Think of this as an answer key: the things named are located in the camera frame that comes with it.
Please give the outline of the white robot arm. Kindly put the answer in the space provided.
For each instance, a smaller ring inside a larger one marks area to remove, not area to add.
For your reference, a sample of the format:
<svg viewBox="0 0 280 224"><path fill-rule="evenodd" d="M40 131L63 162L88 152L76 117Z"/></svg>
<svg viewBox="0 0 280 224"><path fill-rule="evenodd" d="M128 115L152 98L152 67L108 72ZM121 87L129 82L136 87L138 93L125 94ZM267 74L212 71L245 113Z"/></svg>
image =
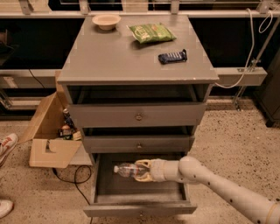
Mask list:
<svg viewBox="0 0 280 224"><path fill-rule="evenodd" d="M280 204L208 170L199 160L185 156L180 160L143 159L137 165L149 171L140 182L175 181L203 184L254 224L280 224Z"/></svg>

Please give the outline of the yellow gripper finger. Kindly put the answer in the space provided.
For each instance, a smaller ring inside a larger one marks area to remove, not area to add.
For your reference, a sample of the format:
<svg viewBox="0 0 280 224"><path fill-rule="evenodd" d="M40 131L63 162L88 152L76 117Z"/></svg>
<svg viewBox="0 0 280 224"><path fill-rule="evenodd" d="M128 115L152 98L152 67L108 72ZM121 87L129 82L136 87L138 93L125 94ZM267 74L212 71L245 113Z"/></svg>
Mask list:
<svg viewBox="0 0 280 224"><path fill-rule="evenodd" d="M145 167L150 167L151 166L151 161L149 159L141 159L137 160L135 162L136 165L143 165Z"/></svg>
<svg viewBox="0 0 280 224"><path fill-rule="evenodd" d="M144 176L144 177L134 177L134 179L138 182L153 182L151 175Z"/></svg>

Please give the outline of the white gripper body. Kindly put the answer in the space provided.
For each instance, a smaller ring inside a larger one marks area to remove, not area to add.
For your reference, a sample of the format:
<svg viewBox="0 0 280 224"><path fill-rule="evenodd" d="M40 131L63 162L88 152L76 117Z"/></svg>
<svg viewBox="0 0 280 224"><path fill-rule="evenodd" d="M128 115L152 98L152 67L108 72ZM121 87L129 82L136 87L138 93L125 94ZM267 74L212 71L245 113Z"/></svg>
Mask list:
<svg viewBox="0 0 280 224"><path fill-rule="evenodd" d="M152 159L150 161L150 176L154 182L165 181L165 160Z"/></svg>

